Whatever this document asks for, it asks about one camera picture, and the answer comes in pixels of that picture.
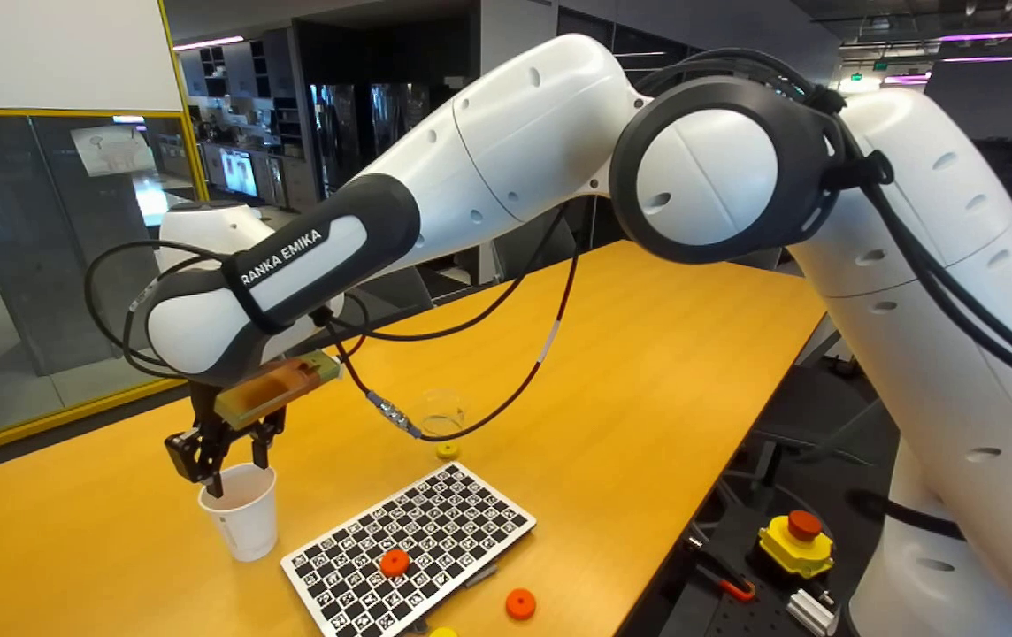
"paper cup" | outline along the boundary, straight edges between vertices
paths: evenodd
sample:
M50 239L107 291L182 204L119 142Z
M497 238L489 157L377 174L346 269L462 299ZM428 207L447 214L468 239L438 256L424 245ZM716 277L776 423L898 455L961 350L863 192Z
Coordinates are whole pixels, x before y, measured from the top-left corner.
M223 500L197 493L197 505L215 519L228 555L254 564L270 555L280 539L276 475L254 464L226 468Z

